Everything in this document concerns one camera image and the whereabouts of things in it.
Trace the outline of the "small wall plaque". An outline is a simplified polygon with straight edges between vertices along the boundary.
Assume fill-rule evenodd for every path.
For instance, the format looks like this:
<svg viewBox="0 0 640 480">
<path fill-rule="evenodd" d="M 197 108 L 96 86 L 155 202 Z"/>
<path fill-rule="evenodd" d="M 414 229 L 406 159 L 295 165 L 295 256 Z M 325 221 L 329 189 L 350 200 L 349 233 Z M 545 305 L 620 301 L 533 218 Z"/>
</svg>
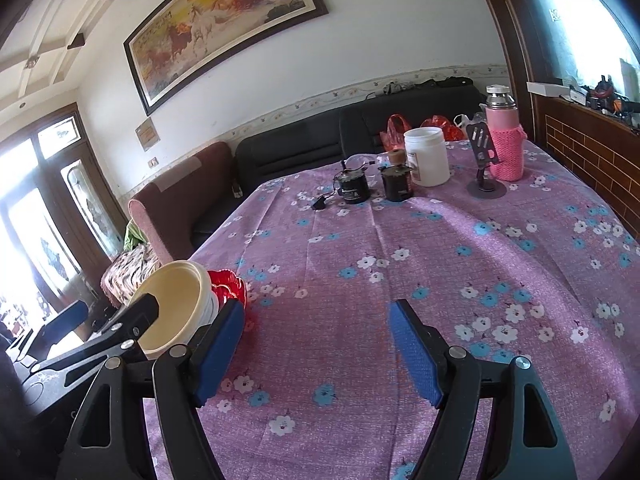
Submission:
<svg viewBox="0 0 640 480">
<path fill-rule="evenodd" d="M 149 151 L 155 144 L 160 142 L 160 136 L 157 133 L 151 117 L 146 118 L 144 122 L 137 126 L 136 136 L 142 150 L 145 152 Z"/>
</svg>

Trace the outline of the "purple floral tablecloth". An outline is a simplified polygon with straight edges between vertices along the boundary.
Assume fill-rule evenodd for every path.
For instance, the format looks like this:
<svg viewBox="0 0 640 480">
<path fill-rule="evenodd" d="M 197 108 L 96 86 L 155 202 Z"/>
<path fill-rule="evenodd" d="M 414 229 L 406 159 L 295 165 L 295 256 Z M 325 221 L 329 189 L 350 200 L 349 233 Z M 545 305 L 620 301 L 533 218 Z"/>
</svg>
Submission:
<svg viewBox="0 0 640 480">
<path fill-rule="evenodd" d="M 259 185 L 193 254 L 248 288 L 247 323 L 200 411 L 229 479 L 405 479 L 436 414 L 388 327 L 410 302 L 481 359 L 532 360 L 579 478 L 614 460 L 639 415 L 639 245 L 606 201 L 540 148 L 498 200 L 449 180 L 393 203 L 311 207 L 336 165 Z"/>
</svg>

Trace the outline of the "small cream bowl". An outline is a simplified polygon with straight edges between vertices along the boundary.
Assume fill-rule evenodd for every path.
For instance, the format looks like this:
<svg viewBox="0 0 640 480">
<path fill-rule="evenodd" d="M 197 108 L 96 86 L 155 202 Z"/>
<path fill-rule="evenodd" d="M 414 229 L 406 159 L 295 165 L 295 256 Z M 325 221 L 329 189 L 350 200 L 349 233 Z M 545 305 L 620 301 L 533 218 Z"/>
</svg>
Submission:
<svg viewBox="0 0 640 480">
<path fill-rule="evenodd" d="M 158 318 L 138 339 L 149 360 L 174 344 L 187 344 L 195 332 L 210 324 L 219 311 L 212 280 L 204 266 L 176 260 L 161 266 L 136 290 L 130 304 L 144 294 L 158 302 Z"/>
</svg>

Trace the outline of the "framed horse painting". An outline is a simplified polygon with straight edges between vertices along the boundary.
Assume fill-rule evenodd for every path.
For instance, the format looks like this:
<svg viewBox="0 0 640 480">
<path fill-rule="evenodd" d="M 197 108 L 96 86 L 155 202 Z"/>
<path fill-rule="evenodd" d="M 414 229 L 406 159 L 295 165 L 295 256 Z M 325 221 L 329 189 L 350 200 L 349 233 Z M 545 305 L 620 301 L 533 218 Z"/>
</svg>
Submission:
<svg viewBox="0 0 640 480">
<path fill-rule="evenodd" d="M 323 0 L 164 0 L 124 42 L 145 113 L 227 58 L 327 13 Z"/>
</svg>

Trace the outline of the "white plastic jar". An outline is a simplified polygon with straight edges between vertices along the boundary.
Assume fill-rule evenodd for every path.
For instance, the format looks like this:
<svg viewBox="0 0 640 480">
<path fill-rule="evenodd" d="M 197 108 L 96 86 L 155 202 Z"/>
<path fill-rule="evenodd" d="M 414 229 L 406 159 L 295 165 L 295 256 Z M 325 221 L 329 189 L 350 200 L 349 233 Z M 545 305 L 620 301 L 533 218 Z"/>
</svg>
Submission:
<svg viewBox="0 0 640 480">
<path fill-rule="evenodd" d="M 411 129 L 404 133 L 404 141 L 414 184 L 434 188 L 449 180 L 447 148 L 441 128 Z"/>
</svg>

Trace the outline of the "large red flower plate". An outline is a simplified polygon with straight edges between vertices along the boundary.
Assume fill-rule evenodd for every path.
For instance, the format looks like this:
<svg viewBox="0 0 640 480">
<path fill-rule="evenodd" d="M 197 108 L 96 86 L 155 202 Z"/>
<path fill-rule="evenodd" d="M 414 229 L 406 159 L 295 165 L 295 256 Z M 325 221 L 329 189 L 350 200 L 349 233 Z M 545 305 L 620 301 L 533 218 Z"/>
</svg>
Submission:
<svg viewBox="0 0 640 480">
<path fill-rule="evenodd" d="M 230 299 L 237 299 L 244 308 L 247 307 L 247 288 L 242 278 L 229 269 L 208 270 L 207 273 L 220 308 Z"/>
</svg>

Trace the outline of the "wooden door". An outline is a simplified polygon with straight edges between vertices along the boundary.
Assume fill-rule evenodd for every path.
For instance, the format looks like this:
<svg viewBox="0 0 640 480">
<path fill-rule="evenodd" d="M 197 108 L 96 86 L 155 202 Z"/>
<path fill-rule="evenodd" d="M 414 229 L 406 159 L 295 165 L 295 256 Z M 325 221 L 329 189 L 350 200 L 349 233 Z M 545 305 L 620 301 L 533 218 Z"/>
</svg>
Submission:
<svg viewBox="0 0 640 480">
<path fill-rule="evenodd" d="M 101 278 L 122 249 L 122 208 L 70 104 L 1 142 L 1 297 L 48 318 L 111 307 Z"/>
</svg>

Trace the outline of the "patterned blanket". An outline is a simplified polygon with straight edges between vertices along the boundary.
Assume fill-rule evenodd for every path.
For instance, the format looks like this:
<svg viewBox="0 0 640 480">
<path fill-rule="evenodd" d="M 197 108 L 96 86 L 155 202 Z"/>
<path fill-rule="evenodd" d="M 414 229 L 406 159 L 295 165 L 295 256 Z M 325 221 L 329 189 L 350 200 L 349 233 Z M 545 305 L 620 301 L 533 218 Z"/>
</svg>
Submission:
<svg viewBox="0 0 640 480">
<path fill-rule="evenodd" d="M 126 306 L 139 286 L 159 267 L 160 260 L 150 244 L 123 252 L 102 275 L 104 295 L 114 308 Z"/>
</svg>

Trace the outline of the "black phone stand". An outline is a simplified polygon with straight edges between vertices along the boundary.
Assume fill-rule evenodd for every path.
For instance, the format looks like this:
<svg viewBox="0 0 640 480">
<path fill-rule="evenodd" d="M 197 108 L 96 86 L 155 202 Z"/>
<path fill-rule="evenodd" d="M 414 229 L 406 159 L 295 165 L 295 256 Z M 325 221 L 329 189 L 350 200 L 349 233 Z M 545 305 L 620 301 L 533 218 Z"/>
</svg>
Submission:
<svg viewBox="0 0 640 480">
<path fill-rule="evenodd" d="M 492 142 L 488 125 L 484 122 L 471 122 L 465 127 L 470 147 L 477 164 L 475 180 L 466 189 L 475 198 L 496 200 L 506 195 L 506 187 L 497 180 L 485 176 L 491 164 L 498 164 L 499 159 Z"/>
</svg>

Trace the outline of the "pink sleeved thermos bottle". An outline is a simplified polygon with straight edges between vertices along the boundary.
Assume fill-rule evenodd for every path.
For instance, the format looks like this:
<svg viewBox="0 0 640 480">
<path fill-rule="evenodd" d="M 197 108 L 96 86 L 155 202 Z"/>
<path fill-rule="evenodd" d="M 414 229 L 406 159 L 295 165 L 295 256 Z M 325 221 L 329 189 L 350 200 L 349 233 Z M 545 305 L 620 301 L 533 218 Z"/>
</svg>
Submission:
<svg viewBox="0 0 640 480">
<path fill-rule="evenodd" d="M 524 141 L 518 106 L 511 90 L 503 84 L 486 87 L 486 122 L 499 161 L 491 164 L 492 176 L 500 181 L 516 182 L 524 174 Z"/>
</svg>

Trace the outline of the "small black connector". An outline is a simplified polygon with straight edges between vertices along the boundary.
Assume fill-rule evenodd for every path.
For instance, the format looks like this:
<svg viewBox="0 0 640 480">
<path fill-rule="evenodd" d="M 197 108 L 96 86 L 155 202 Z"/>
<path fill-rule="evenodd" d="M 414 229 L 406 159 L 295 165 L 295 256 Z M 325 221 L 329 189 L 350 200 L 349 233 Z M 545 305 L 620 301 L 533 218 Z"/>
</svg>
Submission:
<svg viewBox="0 0 640 480">
<path fill-rule="evenodd" d="M 326 196 L 320 196 L 314 201 L 314 203 L 311 205 L 311 208 L 313 210 L 326 209 L 326 201 L 327 200 L 328 200 L 328 198 Z"/>
</svg>

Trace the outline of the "black leather sofa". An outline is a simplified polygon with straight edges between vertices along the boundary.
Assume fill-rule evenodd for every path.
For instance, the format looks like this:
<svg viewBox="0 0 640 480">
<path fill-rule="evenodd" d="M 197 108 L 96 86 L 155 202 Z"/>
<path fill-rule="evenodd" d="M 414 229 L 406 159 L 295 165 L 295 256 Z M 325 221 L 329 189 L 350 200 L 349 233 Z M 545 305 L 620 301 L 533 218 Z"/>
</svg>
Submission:
<svg viewBox="0 0 640 480">
<path fill-rule="evenodd" d="M 383 151 L 381 133 L 396 114 L 409 128 L 435 115 L 474 115 L 485 96 L 465 77 L 431 79 L 414 89 L 309 116 L 242 140 L 235 149 L 232 176 L 244 197 L 258 185 L 321 167 L 353 154 Z"/>
</svg>

